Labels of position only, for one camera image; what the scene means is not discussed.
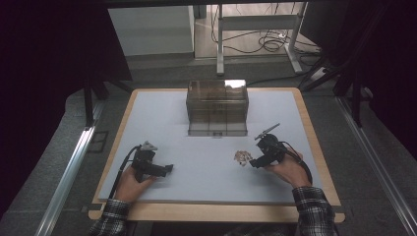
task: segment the cable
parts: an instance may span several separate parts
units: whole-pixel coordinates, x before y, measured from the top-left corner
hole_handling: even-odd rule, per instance
[[[246,83],[246,87],[249,87],[249,86],[254,85],[254,84],[257,84],[257,83],[263,83],[263,82],[269,82],[269,81],[277,81],[277,80],[285,80],[285,79],[294,79],[294,78],[297,78],[297,77],[305,76],[305,75],[307,75],[309,73],[310,73],[310,71],[309,72],[306,72],[306,73],[303,73],[303,74],[300,74],[300,75],[296,75],[296,76],[280,77],[280,78],[265,79],[265,80],[260,80],[260,81],[253,81],[253,82],[250,82],[250,83]]]
[[[292,9],[291,9],[290,15],[292,15],[294,13],[294,7],[295,7],[295,2],[292,3]]]
[[[270,13],[272,14],[272,3],[269,4],[269,7],[264,12],[264,15],[267,13],[268,9],[270,8]]]
[[[304,44],[304,45],[307,45],[307,46],[315,46],[315,47],[319,47],[317,44],[312,44],[312,43],[307,43],[307,42],[302,42],[302,41],[297,41],[297,40],[295,40],[295,42],[296,42],[296,43],[300,43],[300,44]]]
[[[237,7],[237,4],[236,4],[236,10],[240,14],[240,16],[242,16],[242,13],[239,11],[239,8]]]
[[[293,150],[293,152],[287,150],[285,153],[287,153],[288,155],[292,156],[295,160],[297,160],[298,164],[300,164],[304,168],[304,170],[306,171],[307,178],[309,179],[310,183],[313,184],[313,176],[312,176],[312,173],[310,171],[309,166],[306,164],[306,162],[304,162],[303,158],[301,158],[301,156],[292,147],[291,144],[289,144],[287,142],[282,142],[282,143],[288,145]]]
[[[322,61],[323,58],[327,57],[327,55],[322,55],[319,60],[317,60],[317,62],[315,62],[313,64],[313,66],[310,68],[310,71],[308,73],[306,73],[305,77],[303,78],[303,80],[301,80],[300,84],[297,86],[297,88],[299,89],[301,86],[304,85],[304,83],[307,82],[307,80],[310,79],[309,74],[313,71],[315,71],[317,69],[317,66],[319,65],[319,63]]]
[[[278,7],[279,7],[279,4],[276,5],[275,10],[274,10],[274,13],[272,13],[272,14],[275,14],[276,15]],[[218,40],[215,37],[215,33],[214,33],[214,25],[215,25],[215,19],[217,17],[217,12],[218,12],[219,7],[217,6],[217,8],[215,10],[215,13],[214,13],[214,17],[212,15],[212,5],[210,5],[210,8],[211,8],[211,10],[210,10],[211,11],[211,14],[210,14],[210,17],[211,17],[211,40],[213,42],[215,42],[215,43],[218,43]],[[241,33],[241,34],[238,34],[238,35],[235,35],[235,36],[231,36],[231,37],[225,38],[223,41],[230,40],[230,39],[233,39],[233,38],[236,38],[236,37],[240,37],[240,36],[244,36],[244,35],[248,35],[248,34],[252,34],[252,33],[261,33],[261,31],[260,30],[256,30],[256,31],[250,31],[250,32],[246,32],[246,33]],[[279,50],[280,47],[282,47],[282,45],[285,43],[285,41],[283,39],[279,38],[279,37],[271,37],[271,36],[268,36],[270,33],[274,33],[274,31],[273,30],[268,30],[267,31],[267,34],[265,36],[261,36],[259,38],[258,43],[260,45],[260,48],[255,49],[253,51],[243,51],[243,50],[237,49],[235,47],[231,47],[231,46],[224,46],[224,48],[229,48],[229,49],[232,49],[232,50],[235,50],[235,51],[238,51],[238,52],[241,52],[241,53],[247,53],[247,54],[255,53],[255,52],[258,52],[258,51],[260,51],[262,49],[265,49],[268,52],[275,52],[275,51]],[[268,46],[268,45],[271,45],[271,44],[273,44],[273,45],[277,45],[278,44],[278,45],[276,47]]]
[[[294,47],[294,51],[301,55],[310,55],[310,56],[320,56],[322,55],[322,51],[304,51],[299,49],[298,47]]]

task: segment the wooden table frame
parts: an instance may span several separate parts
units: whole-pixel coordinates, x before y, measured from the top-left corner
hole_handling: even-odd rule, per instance
[[[317,169],[323,184],[323,190],[333,207],[341,207],[336,189],[334,188],[328,166],[320,148],[313,125],[310,120],[306,105],[300,90],[297,88],[248,88],[248,91],[292,91],[300,117],[304,125],[307,139],[310,144]],[[152,88],[136,89],[131,95],[125,114],[117,132],[113,147],[108,156],[101,179],[95,191],[93,204],[102,204],[101,210],[90,210],[89,218],[98,219],[101,217],[105,201],[98,198],[101,186],[110,166],[114,155],[119,147],[126,123],[132,111],[137,94],[141,91],[186,91],[185,88]],[[345,218],[344,213],[335,214],[335,222],[342,222]],[[298,211],[295,206],[277,205],[226,205],[226,204],[178,204],[178,203],[140,203],[132,204],[128,220],[149,220],[149,221],[199,221],[199,222],[297,222]]]

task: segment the person's right hand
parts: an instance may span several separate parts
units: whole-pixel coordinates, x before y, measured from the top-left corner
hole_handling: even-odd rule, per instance
[[[297,153],[301,158],[303,158],[303,154],[299,152]],[[294,189],[312,186],[304,168],[288,154],[284,156],[283,160],[279,164],[267,165],[264,169],[275,173],[282,180],[291,184]]]
[[[156,177],[149,176],[143,182],[138,183],[135,173],[136,170],[132,166],[123,171],[114,199],[132,203],[156,180]]]

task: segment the clear plastic container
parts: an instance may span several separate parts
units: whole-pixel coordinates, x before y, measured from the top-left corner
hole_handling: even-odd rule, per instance
[[[189,136],[246,136],[248,92],[244,80],[190,81]]]

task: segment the small object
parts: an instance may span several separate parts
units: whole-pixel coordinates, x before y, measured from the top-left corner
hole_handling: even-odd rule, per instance
[[[235,153],[235,160],[237,160],[239,162],[240,165],[245,166],[248,161],[254,159],[250,153],[248,153],[245,150],[238,150]]]
[[[301,165],[301,167],[304,168],[310,183],[313,184],[313,177],[310,172],[310,169],[307,166],[307,164],[303,161],[301,156],[299,156],[295,150],[294,152],[289,151],[288,148],[284,145],[287,144],[287,142],[279,141],[275,135],[268,134],[268,132],[273,130],[278,125],[279,123],[270,127],[269,129],[264,130],[260,135],[258,135],[255,138],[255,140],[260,139],[257,143],[257,146],[258,148],[260,148],[261,152],[264,155],[256,159],[250,160],[249,163],[251,163],[253,167],[260,168],[267,166],[273,163],[274,161],[281,162],[284,159],[285,155],[288,154],[289,156],[293,157],[295,161],[297,161],[297,163]]]
[[[275,129],[279,126],[279,123],[270,127],[269,129],[264,130],[262,133],[260,133],[258,136],[255,137],[255,140],[261,139],[263,136],[265,136],[267,133],[269,133],[271,130]]]
[[[152,164],[153,157],[155,156],[154,150],[157,150],[157,147],[146,141],[135,152],[132,167],[136,170],[135,178],[139,183],[143,181],[144,175],[165,177],[174,167],[173,164],[165,166]]]

